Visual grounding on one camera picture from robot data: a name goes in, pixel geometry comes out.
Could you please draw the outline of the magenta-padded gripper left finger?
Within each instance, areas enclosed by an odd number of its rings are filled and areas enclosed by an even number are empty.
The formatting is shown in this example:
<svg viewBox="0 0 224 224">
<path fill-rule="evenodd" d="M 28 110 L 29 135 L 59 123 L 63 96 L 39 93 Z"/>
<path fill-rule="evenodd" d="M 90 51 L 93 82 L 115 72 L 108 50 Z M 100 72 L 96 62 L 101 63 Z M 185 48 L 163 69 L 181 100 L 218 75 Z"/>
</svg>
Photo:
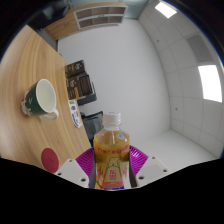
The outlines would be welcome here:
<svg viewBox="0 0 224 224">
<path fill-rule="evenodd" d="M 90 148 L 76 159 L 68 159 L 55 173 L 83 188 L 93 189 L 96 183 L 94 148 Z"/>
</svg>

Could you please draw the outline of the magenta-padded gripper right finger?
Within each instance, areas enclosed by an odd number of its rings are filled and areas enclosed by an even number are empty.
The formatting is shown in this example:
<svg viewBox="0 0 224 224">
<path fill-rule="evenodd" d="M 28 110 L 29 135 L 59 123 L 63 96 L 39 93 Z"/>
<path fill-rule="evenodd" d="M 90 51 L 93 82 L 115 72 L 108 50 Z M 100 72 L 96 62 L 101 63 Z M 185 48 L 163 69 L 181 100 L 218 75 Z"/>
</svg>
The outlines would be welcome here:
<svg viewBox="0 0 224 224">
<path fill-rule="evenodd" d="M 170 174 L 170 170 L 153 155 L 148 156 L 131 146 L 129 156 L 129 180 L 132 188 L 146 186 Z"/>
</svg>

